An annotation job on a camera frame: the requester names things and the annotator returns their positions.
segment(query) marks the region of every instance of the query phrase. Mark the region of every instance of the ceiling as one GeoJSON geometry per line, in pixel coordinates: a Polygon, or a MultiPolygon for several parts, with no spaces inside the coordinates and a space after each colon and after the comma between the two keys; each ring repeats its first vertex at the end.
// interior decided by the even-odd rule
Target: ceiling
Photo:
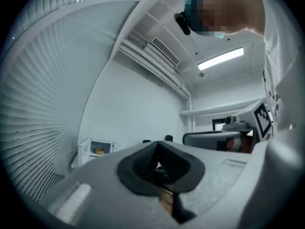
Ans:
{"type": "Polygon", "coordinates": [[[134,27],[133,31],[147,41],[158,37],[181,61],[178,68],[184,80],[194,88],[202,82],[234,80],[236,77],[260,75],[264,65],[264,40],[248,31],[225,36],[224,39],[186,36],[173,16],[184,10],[184,0],[160,0],[134,27]],[[198,64],[219,54],[243,47],[244,56],[203,70],[199,77],[198,64]]]}

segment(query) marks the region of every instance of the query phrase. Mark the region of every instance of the air vent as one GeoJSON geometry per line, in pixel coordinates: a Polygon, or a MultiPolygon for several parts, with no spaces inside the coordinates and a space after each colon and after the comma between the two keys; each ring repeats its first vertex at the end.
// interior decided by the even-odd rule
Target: air vent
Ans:
{"type": "Polygon", "coordinates": [[[163,53],[171,62],[173,62],[175,66],[178,66],[180,60],[176,57],[175,54],[172,53],[171,50],[168,49],[168,47],[164,45],[162,41],[160,41],[160,39],[155,37],[152,39],[151,44],[155,46],[161,53],[163,53]]]}

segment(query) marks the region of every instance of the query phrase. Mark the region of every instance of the ceiling light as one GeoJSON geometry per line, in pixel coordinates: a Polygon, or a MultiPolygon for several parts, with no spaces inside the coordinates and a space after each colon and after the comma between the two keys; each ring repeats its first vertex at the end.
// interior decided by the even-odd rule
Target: ceiling light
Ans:
{"type": "Polygon", "coordinates": [[[226,53],[224,53],[220,56],[212,58],[212,59],[210,59],[208,61],[205,61],[203,63],[200,63],[198,65],[198,67],[202,71],[202,70],[204,70],[206,68],[209,68],[211,66],[214,66],[216,64],[219,64],[219,63],[225,62],[227,60],[242,56],[243,54],[244,54],[244,49],[243,48],[238,48],[238,49],[235,49],[233,51],[226,52],[226,53]]]}

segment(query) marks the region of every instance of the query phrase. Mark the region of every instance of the person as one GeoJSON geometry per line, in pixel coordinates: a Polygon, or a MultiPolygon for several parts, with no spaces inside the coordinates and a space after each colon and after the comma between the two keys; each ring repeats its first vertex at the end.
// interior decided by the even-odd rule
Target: person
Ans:
{"type": "Polygon", "coordinates": [[[304,33],[282,0],[186,0],[184,12],[188,26],[198,34],[230,35],[247,30],[261,36],[265,42],[263,85],[274,119],[273,135],[299,121],[301,106],[293,107],[288,101],[298,86],[288,75],[304,72],[304,33]],[[278,88],[285,94],[285,102],[278,88]]]}

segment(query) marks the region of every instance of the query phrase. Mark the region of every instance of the white wall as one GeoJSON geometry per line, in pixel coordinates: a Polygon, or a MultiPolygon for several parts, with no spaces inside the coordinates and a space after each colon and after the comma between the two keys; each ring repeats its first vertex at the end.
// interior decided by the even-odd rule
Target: white wall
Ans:
{"type": "Polygon", "coordinates": [[[166,135],[181,143],[184,125],[178,113],[182,106],[172,90],[135,61],[118,53],[91,92],[78,143],[90,137],[115,141],[123,149],[144,139],[164,140],[166,135]]]}
{"type": "MultiPolygon", "coordinates": [[[[246,102],[264,97],[262,76],[259,74],[221,84],[197,85],[196,92],[193,93],[193,106],[194,108],[216,108],[224,104],[246,102]]],[[[233,111],[225,114],[196,117],[196,132],[212,131],[213,119],[226,118],[235,113],[233,111]]]]}

